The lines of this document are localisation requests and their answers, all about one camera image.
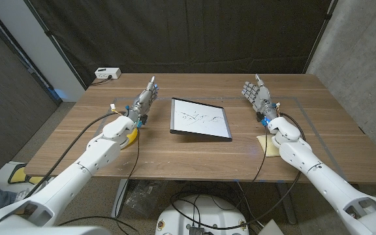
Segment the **yellow sponge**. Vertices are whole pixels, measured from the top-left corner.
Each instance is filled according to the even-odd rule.
[[[280,157],[279,148],[275,147],[274,144],[272,143],[271,138],[273,136],[274,136],[273,134],[268,134],[268,146],[266,146],[266,156],[267,157]],[[260,146],[265,152],[265,140],[266,140],[265,135],[256,136],[256,138],[258,138]]]

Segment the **black wire bundle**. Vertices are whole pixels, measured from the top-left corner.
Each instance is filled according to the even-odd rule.
[[[104,83],[108,82],[108,81],[111,80],[111,79],[112,79],[112,76],[110,75],[110,76],[108,76],[107,79],[104,79],[104,80],[102,80],[101,82],[95,82],[95,83],[91,84],[91,86],[103,85]]]

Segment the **power strip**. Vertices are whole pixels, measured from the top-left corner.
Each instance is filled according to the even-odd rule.
[[[95,71],[95,76],[98,79],[107,79],[110,75],[112,79],[118,79],[121,75],[120,68],[98,68]]]

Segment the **drawing on screen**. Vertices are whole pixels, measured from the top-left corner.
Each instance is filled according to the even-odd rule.
[[[182,115],[182,119],[187,123],[185,125],[191,125],[196,122],[199,123],[224,123],[225,120],[222,117],[209,116],[204,114],[199,114],[196,111],[194,114],[187,114],[185,112],[177,112]]]

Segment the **black cable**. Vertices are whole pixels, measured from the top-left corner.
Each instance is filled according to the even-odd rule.
[[[188,201],[188,200],[185,200],[185,199],[179,199],[179,200],[181,200],[181,201],[184,201],[184,202],[188,202],[188,203],[191,203],[193,206],[194,206],[194,211],[195,211],[195,209],[198,211],[198,222],[196,222],[194,219],[192,220],[193,221],[193,224],[194,224],[194,221],[198,224],[198,227],[200,228],[200,225],[201,225],[201,217],[200,217],[200,210],[198,209],[198,207],[195,205],[195,202],[194,203],[192,203],[192,202],[190,202],[190,201]]]
[[[76,219],[71,219],[70,221],[66,221],[66,222],[61,223],[59,226],[63,226],[63,225],[69,224],[71,222],[79,221],[79,220],[82,220],[82,219],[111,219],[111,220],[114,220],[117,223],[121,223],[121,224],[129,227],[131,230],[134,230],[138,234],[140,234],[137,229],[133,228],[131,225],[128,225],[127,223],[124,223],[123,221],[120,221],[120,220],[118,220],[116,218],[113,218],[113,217],[99,216],[99,215],[93,215],[93,216],[86,216],[86,217],[80,217],[80,218],[76,218]]]
[[[175,206],[175,201],[172,200],[172,198],[174,197],[174,195],[172,195],[170,197],[170,204],[172,205],[172,207],[178,212],[180,213],[182,216],[184,216],[185,218],[189,219],[190,221],[194,222],[194,223],[197,223],[199,225],[202,225],[206,228],[212,228],[212,229],[215,229],[215,230],[230,230],[230,229],[235,229],[235,228],[240,228],[240,227],[244,227],[246,225],[249,225],[251,223],[254,223],[255,221],[258,221],[259,219],[262,219],[265,215],[268,215],[272,210],[274,210],[284,199],[286,196],[288,196],[288,194],[291,192],[291,189],[297,184],[297,181],[298,179],[300,179],[300,176],[301,176],[301,172],[298,172],[295,180],[293,181],[291,187],[288,189],[288,191],[284,194],[284,196],[282,196],[277,203],[275,203],[274,206],[272,206],[267,212],[263,213],[261,216],[257,217],[256,219],[253,219],[251,221],[248,221],[246,223],[243,223],[241,225],[237,225],[237,226],[232,226],[232,227],[223,227],[223,228],[215,228],[213,226],[209,226],[209,225],[205,225],[203,223],[200,223],[198,221],[195,221],[194,219],[191,219],[189,216],[185,215],[184,213],[182,213],[182,211],[180,211],[179,209],[177,209],[177,207]]]
[[[112,76],[110,75],[110,76],[108,76],[107,79],[104,79],[104,80],[102,80],[101,82],[95,82],[95,83],[91,84],[91,86],[103,85],[104,83],[106,83],[107,81],[109,81],[109,80],[111,80],[111,79],[112,79]]]
[[[306,140],[306,137],[304,136],[304,132],[303,132],[303,130],[302,130],[302,128],[301,128],[301,126],[292,118],[292,117],[290,117],[290,116],[288,116],[288,115],[286,115],[286,114],[284,114],[284,113],[281,113],[280,115],[282,115],[282,116],[286,116],[287,118],[289,118],[289,119],[291,119],[291,121],[292,122],[294,122],[294,124],[296,124],[296,126],[297,126],[297,128],[300,130],[300,132],[301,132],[301,134],[302,134],[302,139],[303,140]],[[268,147],[267,146],[267,144],[268,144],[268,136],[267,136],[267,130],[266,130],[266,146],[265,146],[265,154],[266,154],[266,148]],[[174,204],[174,201],[172,201],[172,198],[175,196],[175,195],[172,195],[171,197],[170,197],[170,203],[171,203],[171,205],[172,205],[172,207],[178,212],[178,213],[180,213],[181,215],[183,215],[185,218],[187,218],[187,219],[189,219],[190,221],[192,221],[192,222],[194,222],[194,223],[197,223],[198,225],[202,225],[202,226],[204,226],[204,227],[206,227],[206,228],[212,228],[212,229],[215,229],[215,230],[230,230],[230,229],[235,229],[235,228],[240,228],[240,227],[244,227],[244,226],[246,226],[246,225],[249,225],[249,224],[251,224],[251,223],[254,223],[254,222],[256,222],[256,221],[258,221],[259,219],[262,219],[264,216],[266,216],[266,215],[268,215],[272,210],[274,210],[284,199],[285,199],[285,197],[287,197],[288,196],[288,194],[291,192],[291,190],[292,190],[292,188],[297,184],[297,182],[298,182],[298,180],[300,179],[300,176],[301,176],[301,172],[299,171],[298,173],[297,173],[297,176],[295,177],[295,179],[294,179],[294,181],[292,182],[292,185],[291,185],[291,187],[288,189],[288,191],[278,200],[278,202],[277,203],[275,203],[275,205],[274,206],[272,206],[268,211],[266,211],[265,213],[263,213],[261,216],[259,216],[259,217],[257,217],[256,219],[253,219],[253,220],[250,220],[250,221],[248,221],[248,222],[246,222],[246,223],[244,223],[244,224],[241,224],[241,225],[237,225],[237,226],[233,226],[233,227],[224,227],[224,228],[215,228],[215,227],[212,227],[212,226],[209,226],[209,225],[205,225],[205,224],[203,224],[203,223],[200,223],[200,222],[198,222],[198,221],[195,221],[194,219],[191,219],[190,217],[188,217],[188,216],[186,216],[184,213],[182,213],[182,211],[179,211],[179,209],[177,209],[177,207],[175,206],[175,204]]]
[[[304,135],[303,129],[301,129],[300,125],[294,120],[294,118],[292,118],[290,115],[285,114],[285,113],[279,113],[279,115],[289,118],[295,124],[295,126],[297,126],[298,130],[300,130],[302,139],[306,140],[306,136]]]
[[[30,191],[30,193],[27,194],[27,196],[25,196],[25,198],[28,198],[30,197],[39,187],[40,185],[42,185],[43,182],[45,182],[49,177],[50,177],[50,174],[55,170],[55,168],[59,165],[59,163],[63,160],[63,158],[66,156],[66,154],[69,152],[69,150],[71,150],[71,147],[73,147],[73,145],[76,143],[76,141],[78,141],[78,139],[85,133],[86,130],[88,130],[88,128],[90,128],[94,123],[96,123],[97,121],[101,120],[101,119],[104,119],[108,116],[111,116],[111,115],[115,115],[117,113],[115,112],[112,112],[112,113],[109,113],[109,114],[105,114],[101,117],[98,117],[97,119],[93,120],[90,124],[88,124],[82,131],[81,133],[79,133],[79,135],[72,141],[72,143],[69,144],[69,147],[63,152],[62,156],[60,156],[60,158],[57,160],[57,162],[52,166],[52,168],[46,173],[46,175],[43,176],[43,178],[40,180],[40,182],[38,182],[36,184],[36,186],[34,186],[34,188]]]
[[[118,228],[125,234],[125,235],[130,235],[130,234],[128,234],[126,231],[124,231],[124,229],[120,226],[120,224],[118,223],[118,221],[116,221],[116,223],[117,223],[117,226],[118,226]]]
[[[134,172],[134,169],[136,168],[139,153],[140,153],[140,128],[137,128],[137,158],[136,158],[136,162],[134,163],[133,169],[130,171],[129,177],[127,177],[127,180],[126,180],[126,182],[124,183],[124,187],[123,187],[123,189],[121,190],[120,195],[118,196],[118,200],[117,200],[116,208],[115,208],[115,210],[114,210],[114,211],[115,211],[115,214],[116,214],[116,218],[118,218],[118,216],[117,216],[118,201],[120,200],[120,198],[121,198],[121,196],[122,196],[122,194],[123,194],[123,192],[124,192],[124,189],[125,189],[125,187],[127,186],[127,182],[129,181],[131,175],[132,175],[133,172]]]
[[[201,222],[201,216],[200,216],[200,210],[197,208],[197,206],[195,206],[195,202],[196,200],[200,197],[200,195],[196,196],[195,200],[194,200],[194,211],[193,211],[193,219],[195,218],[195,208],[196,210],[198,211],[198,222]]]
[[[262,170],[262,166],[264,165],[264,162],[265,162],[265,158],[266,158],[266,150],[268,149],[268,128],[265,127],[265,152],[264,152],[264,158],[262,160],[262,163],[260,164],[260,167],[259,167],[259,170],[258,172],[256,173],[256,176],[253,178],[251,184],[249,185],[249,187],[247,188],[246,190],[246,193],[245,195],[247,195],[249,193],[249,191],[251,190],[252,188],[252,184],[255,182],[255,180],[258,178],[258,175],[259,175],[259,172],[260,170]],[[237,208],[243,201],[243,199],[246,198],[245,196],[239,201],[239,203],[234,207],[234,208]]]

